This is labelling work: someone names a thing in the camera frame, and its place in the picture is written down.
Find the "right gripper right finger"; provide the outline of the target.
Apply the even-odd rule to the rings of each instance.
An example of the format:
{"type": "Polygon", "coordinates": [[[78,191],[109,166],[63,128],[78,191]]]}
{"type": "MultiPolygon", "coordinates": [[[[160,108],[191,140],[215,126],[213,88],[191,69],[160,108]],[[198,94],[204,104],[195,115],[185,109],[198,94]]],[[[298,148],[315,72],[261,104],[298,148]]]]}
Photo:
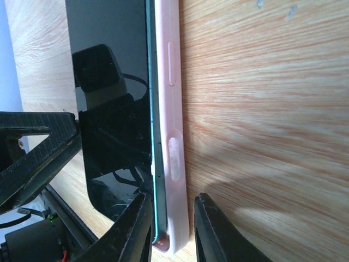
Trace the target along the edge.
{"type": "Polygon", "coordinates": [[[197,261],[270,261],[237,230],[208,194],[200,193],[194,208],[197,261]]]}

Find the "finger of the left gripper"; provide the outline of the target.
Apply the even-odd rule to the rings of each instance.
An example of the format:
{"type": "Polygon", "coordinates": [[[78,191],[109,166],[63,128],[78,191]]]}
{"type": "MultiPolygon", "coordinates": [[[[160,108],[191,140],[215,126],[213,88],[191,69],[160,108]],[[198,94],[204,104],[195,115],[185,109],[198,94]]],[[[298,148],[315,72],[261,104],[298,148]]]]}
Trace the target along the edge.
{"type": "Polygon", "coordinates": [[[1,145],[12,161],[1,171],[1,213],[35,199],[82,147],[69,112],[1,112],[1,145]],[[47,137],[29,152],[18,145],[23,136],[38,135],[47,137]]]}

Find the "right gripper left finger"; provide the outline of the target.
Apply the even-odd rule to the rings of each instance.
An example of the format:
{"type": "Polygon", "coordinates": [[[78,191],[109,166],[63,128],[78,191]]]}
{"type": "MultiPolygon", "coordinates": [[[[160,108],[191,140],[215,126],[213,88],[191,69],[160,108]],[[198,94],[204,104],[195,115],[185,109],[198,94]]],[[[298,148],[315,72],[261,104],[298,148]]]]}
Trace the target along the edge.
{"type": "Polygon", "coordinates": [[[140,193],[114,225],[83,254],[78,262],[151,261],[152,197],[140,193]]]}

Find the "green phone black screen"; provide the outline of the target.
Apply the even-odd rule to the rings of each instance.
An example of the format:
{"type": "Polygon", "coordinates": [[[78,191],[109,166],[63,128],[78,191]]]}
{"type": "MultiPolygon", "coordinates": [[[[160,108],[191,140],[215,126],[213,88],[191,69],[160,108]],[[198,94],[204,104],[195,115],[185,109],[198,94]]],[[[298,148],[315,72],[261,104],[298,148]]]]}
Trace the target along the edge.
{"type": "Polygon", "coordinates": [[[152,196],[152,236],[167,228],[154,1],[66,1],[86,185],[115,221],[152,196]]]}

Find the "pink phone case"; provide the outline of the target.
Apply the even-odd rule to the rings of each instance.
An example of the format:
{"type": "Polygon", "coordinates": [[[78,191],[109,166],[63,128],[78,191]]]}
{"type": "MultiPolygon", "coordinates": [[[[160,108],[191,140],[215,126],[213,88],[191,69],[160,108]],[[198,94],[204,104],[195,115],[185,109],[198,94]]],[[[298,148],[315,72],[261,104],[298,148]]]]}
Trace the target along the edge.
{"type": "Polygon", "coordinates": [[[166,192],[167,231],[155,247],[167,255],[189,241],[183,139],[179,1],[155,1],[159,120],[166,192]]]}

